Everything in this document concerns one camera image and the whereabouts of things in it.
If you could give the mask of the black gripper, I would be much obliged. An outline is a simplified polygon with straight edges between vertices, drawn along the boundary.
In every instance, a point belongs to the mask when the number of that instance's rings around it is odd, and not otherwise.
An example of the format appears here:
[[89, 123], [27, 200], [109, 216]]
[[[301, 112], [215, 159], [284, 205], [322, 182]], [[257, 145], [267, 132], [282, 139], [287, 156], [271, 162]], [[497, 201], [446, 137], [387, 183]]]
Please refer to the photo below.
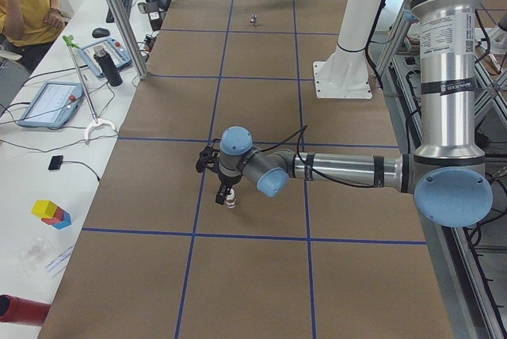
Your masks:
[[215, 202], [217, 204], [224, 205], [233, 186], [240, 182], [240, 176], [226, 175], [225, 173], [219, 171], [218, 178], [220, 180], [220, 186], [215, 196]]

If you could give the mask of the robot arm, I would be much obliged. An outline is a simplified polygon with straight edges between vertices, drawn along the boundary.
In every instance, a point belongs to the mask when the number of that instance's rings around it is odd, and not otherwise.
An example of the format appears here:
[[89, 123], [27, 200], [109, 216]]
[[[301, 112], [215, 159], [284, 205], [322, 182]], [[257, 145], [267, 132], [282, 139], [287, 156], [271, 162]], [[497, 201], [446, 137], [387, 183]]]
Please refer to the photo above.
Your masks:
[[485, 155], [475, 144], [475, 11], [482, 0], [409, 0], [420, 23], [421, 144], [399, 158], [260, 150], [242, 127], [228, 128], [211, 157], [215, 200], [251, 181], [276, 196], [291, 178], [358, 188], [390, 187], [444, 227], [468, 227], [488, 215], [493, 193]]

